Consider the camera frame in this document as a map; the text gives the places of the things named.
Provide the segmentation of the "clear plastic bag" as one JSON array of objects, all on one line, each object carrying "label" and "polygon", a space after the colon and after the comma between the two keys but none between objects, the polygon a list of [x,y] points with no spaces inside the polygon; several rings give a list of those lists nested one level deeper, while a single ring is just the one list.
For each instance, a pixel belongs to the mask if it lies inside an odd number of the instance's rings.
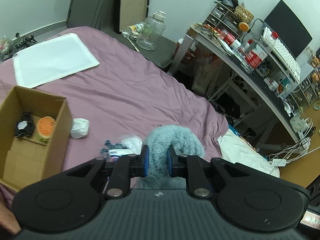
[{"label": "clear plastic bag", "polygon": [[142,139],[137,135],[124,135],[120,137],[120,143],[134,154],[140,154],[143,145]]}]

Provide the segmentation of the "grey blue plush toy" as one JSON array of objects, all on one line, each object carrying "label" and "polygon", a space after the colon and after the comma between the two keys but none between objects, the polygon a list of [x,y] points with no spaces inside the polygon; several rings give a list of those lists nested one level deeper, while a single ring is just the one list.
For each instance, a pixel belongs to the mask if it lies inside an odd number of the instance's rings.
[{"label": "grey blue plush toy", "polygon": [[164,125],[155,128],[144,140],[149,148],[149,168],[145,178],[138,178],[136,189],[185,189],[185,179],[171,178],[168,172],[167,149],[173,146],[176,154],[204,157],[205,151],[198,137],[187,127]]}]

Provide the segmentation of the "cream blanket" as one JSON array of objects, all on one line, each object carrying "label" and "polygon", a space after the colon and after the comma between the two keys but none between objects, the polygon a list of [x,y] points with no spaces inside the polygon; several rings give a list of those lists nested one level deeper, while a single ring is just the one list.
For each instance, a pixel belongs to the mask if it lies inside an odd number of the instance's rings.
[{"label": "cream blanket", "polygon": [[231,163],[240,163],[258,171],[280,177],[279,168],[273,167],[262,155],[242,137],[229,129],[225,135],[219,136],[217,142],[221,149],[222,159]]}]

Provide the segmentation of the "white crumpled cloth ball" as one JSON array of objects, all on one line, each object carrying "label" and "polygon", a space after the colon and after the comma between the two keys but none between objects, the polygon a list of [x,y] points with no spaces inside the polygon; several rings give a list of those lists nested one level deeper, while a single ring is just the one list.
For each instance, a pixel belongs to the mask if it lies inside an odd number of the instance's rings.
[{"label": "white crumpled cloth ball", "polygon": [[84,118],[74,118],[70,130],[70,136],[73,139],[86,137],[89,132],[89,121]]}]

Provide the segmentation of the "white power strip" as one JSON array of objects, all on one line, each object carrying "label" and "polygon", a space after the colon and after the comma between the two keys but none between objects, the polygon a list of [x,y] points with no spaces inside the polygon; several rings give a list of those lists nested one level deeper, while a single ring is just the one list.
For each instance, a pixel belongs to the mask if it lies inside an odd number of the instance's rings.
[{"label": "white power strip", "polygon": [[285,167],[287,165],[287,160],[282,158],[273,158],[271,161],[270,161],[270,164],[273,166],[273,167]]}]

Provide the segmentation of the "burger plush toy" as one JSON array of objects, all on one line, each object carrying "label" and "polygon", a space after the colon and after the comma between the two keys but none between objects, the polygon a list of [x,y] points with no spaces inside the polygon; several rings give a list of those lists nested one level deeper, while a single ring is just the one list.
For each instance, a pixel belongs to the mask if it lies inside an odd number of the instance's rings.
[{"label": "burger plush toy", "polygon": [[55,119],[51,116],[45,116],[39,119],[36,124],[36,130],[41,141],[48,142],[55,128]]}]

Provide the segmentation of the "cardboard box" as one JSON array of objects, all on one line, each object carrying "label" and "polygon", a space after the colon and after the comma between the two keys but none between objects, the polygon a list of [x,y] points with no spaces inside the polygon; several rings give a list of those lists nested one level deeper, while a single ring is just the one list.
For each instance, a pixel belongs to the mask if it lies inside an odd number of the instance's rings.
[{"label": "cardboard box", "polygon": [[[37,123],[50,116],[55,120],[47,142],[34,131],[29,137],[14,135],[18,120],[29,112]],[[15,86],[1,104],[1,184],[18,192],[28,185],[62,170],[72,126],[66,98],[35,89]]]}]

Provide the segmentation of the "white paper sheet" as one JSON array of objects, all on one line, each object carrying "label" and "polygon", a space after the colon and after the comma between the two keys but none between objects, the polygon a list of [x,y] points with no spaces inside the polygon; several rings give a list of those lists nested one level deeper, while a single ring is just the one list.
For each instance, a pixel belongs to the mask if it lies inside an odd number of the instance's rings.
[{"label": "white paper sheet", "polygon": [[16,83],[25,88],[35,88],[100,64],[74,33],[25,48],[12,59]]}]

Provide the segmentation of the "white black desk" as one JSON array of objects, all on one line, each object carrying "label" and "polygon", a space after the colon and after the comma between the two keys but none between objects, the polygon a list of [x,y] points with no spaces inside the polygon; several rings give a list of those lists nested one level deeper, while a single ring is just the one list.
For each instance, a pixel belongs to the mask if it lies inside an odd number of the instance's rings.
[{"label": "white black desk", "polygon": [[172,76],[177,72],[180,67],[180,63],[182,62],[182,59],[184,58],[188,49],[193,42],[197,41],[215,54],[218,58],[220,58],[225,64],[227,64],[228,67],[235,71],[236,74],[242,77],[253,90],[255,90],[263,102],[282,123],[294,142],[303,140],[303,133],[295,132],[290,124],[291,118],[285,111],[285,101],[277,97],[276,94],[268,88],[267,84],[264,83],[262,77],[260,77],[256,71],[248,73],[245,70],[244,64],[236,56],[231,54],[232,51],[230,49],[225,50],[224,47],[218,46],[217,43],[204,35],[201,32],[201,27],[202,26],[197,23],[192,24],[189,27],[184,36],[183,43],[178,48],[178,51],[176,52],[167,73]]}]

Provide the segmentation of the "red white box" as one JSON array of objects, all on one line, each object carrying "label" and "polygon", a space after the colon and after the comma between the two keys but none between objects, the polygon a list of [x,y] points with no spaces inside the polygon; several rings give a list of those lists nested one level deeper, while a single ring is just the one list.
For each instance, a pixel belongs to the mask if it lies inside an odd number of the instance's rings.
[{"label": "red white box", "polygon": [[249,52],[245,55],[245,60],[250,67],[256,69],[263,61],[267,58],[267,52],[256,44]]}]

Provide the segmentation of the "yellow white bottle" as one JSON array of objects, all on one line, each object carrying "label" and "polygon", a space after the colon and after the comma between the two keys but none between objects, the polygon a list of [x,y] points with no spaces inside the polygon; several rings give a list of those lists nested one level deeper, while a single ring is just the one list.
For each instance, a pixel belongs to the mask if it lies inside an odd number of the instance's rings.
[{"label": "yellow white bottle", "polygon": [[145,23],[144,22],[138,22],[134,25],[130,25],[127,27],[126,31],[128,33],[132,33],[132,32],[137,32],[137,33],[141,33],[145,28]]}]

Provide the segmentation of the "small drawer organizer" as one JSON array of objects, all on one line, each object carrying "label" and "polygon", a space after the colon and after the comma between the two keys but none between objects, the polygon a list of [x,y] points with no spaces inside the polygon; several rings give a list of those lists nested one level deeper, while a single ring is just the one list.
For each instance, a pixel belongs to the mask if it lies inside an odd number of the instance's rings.
[{"label": "small drawer organizer", "polygon": [[240,23],[239,18],[220,2],[215,2],[213,9],[204,20],[204,23],[214,28],[228,28],[235,33],[240,31],[238,27]]}]

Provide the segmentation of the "white keyboard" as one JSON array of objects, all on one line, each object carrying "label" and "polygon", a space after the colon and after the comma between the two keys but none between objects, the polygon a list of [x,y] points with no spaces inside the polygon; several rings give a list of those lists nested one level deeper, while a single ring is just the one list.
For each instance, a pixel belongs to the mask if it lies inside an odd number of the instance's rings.
[{"label": "white keyboard", "polygon": [[294,81],[300,83],[300,66],[288,49],[282,44],[281,40],[279,38],[274,38],[272,34],[273,32],[269,27],[264,27],[261,40],[271,48],[272,52],[284,65],[286,70],[289,71],[289,74]]}]

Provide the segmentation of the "brown board tray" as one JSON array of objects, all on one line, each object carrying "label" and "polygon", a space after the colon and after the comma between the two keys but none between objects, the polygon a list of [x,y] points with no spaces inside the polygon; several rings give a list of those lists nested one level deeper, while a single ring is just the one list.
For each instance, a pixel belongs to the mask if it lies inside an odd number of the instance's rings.
[{"label": "brown board tray", "polygon": [[143,22],[147,15],[148,0],[120,0],[119,31],[129,25]]}]

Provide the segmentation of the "black monitor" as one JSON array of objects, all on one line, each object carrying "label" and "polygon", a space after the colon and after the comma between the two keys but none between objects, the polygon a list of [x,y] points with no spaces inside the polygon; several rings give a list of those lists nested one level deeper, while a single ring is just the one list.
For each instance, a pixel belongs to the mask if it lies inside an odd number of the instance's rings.
[{"label": "black monitor", "polygon": [[312,41],[312,36],[304,24],[283,0],[268,14],[265,22],[279,35],[295,58]]}]

